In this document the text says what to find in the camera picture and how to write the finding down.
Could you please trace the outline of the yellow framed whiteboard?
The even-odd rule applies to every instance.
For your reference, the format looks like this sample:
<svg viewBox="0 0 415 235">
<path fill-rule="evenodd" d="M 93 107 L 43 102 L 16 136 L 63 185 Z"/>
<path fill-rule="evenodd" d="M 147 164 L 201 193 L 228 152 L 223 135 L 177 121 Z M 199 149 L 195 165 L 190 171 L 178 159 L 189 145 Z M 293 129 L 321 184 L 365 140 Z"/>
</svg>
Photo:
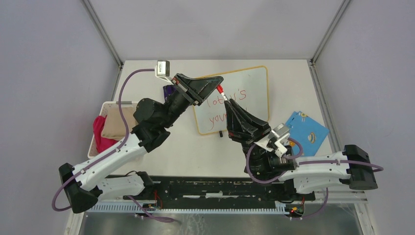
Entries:
<svg viewBox="0 0 415 235">
<path fill-rule="evenodd" d="M 268 121 L 268 70 L 265 66 L 234 70 L 220 74 L 221 86 L 227 98 L 235 100 L 254 116 Z M 194 107 L 199 134 L 207 135 L 226 130 L 224 98 L 214 91 L 201 106 Z"/>
</svg>

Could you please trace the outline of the red whiteboard marker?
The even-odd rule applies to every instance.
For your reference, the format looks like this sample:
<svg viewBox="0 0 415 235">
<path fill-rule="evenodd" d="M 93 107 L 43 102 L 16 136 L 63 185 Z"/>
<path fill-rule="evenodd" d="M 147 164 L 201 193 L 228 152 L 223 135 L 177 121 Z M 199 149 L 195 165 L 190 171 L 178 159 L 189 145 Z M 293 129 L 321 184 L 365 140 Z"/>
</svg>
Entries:
<svg viewBox="0 0 415 235">
<path fill-rule="evenodd" d="M 228 101 L 229 100 L 224 92 L 221 93 L 221 96 L 223 97 L 223 100 L 224 101 Z"/>
</svg>

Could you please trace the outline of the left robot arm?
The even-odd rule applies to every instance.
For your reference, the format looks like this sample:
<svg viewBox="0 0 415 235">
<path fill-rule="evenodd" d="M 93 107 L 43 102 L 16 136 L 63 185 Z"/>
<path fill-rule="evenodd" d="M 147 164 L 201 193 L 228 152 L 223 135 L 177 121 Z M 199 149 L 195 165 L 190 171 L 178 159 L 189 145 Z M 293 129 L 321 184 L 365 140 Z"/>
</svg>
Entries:
<svg viewBox="0 0 415 235">
<path fill-rule="evenodd" d="M 72 166 L 69 163 L 58 169 L 68 199 L 67 209 L 81 213 L 98 201 L 119 196 L 139 196 L 149 199 L 154 193 L 147 173 L 109 178 L 108 176 L 131 160 L 142 157 L 158 148 L 169 137 L 167 130 L 191 105 L 200 106 L 223 82 L 222 76 L 190 78 L 181 73 L 172 79 L 175 91 L 164 103 L 150 98 L 141 99 L 133 117 L 137 125 L 127 128 L 126 135 L 94 158 Z"/>
</svg>

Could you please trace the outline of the red marker cap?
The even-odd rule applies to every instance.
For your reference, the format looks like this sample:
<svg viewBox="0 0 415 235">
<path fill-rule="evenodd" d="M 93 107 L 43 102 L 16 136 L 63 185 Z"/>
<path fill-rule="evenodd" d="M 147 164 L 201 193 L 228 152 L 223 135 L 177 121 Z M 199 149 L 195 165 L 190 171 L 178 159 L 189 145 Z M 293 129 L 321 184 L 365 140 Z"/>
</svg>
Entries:
<svg viewBox="0 0 415 235">
<path fill-rule="evenodd" d="M 224 92 L 221 85 L 218 85 L 217 86 L 217 90 L 218 90 L 219 93 L 223 93 Z"/>
</svg>

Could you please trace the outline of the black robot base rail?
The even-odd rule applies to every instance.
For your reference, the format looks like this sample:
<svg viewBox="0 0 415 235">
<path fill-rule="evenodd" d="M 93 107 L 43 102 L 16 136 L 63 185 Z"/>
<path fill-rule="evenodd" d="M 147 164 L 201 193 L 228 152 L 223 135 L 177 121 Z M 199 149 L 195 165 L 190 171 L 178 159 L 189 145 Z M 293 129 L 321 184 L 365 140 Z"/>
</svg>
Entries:
<svg viewBox="0 0 415 235">
<path fill-rule="evenodd" d="M 151 176 L 153 185 L 134 199 L 156 201 L 162 209 L 274 209 L 278 202 L 314 201 L 299 194 L 293 180 L 261 185 L 251 178 Z"/>
</svg>

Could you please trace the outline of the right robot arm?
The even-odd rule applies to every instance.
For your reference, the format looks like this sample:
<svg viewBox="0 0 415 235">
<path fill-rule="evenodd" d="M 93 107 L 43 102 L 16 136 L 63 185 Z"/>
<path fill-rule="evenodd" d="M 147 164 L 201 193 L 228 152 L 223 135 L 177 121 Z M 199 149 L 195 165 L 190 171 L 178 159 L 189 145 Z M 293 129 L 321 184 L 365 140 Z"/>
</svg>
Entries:
<svg viewBox="0 0 415 235">
<path fill-rule="evenodd" d="M 352 190 L 378 188 L 376 172 L 384 168 L 371 163 L 368 153 L 356 145 L 324 156 L 303 156 L 303 147 L 291 137 L 289 128 L 272 128 L 230 98 L 224 102 L 229 138 L 241 144 L 245 154 L 244 171 L 258 184 L 283 185 L 289 200 L 320 188 L 347 185 Z"/>
</svg>

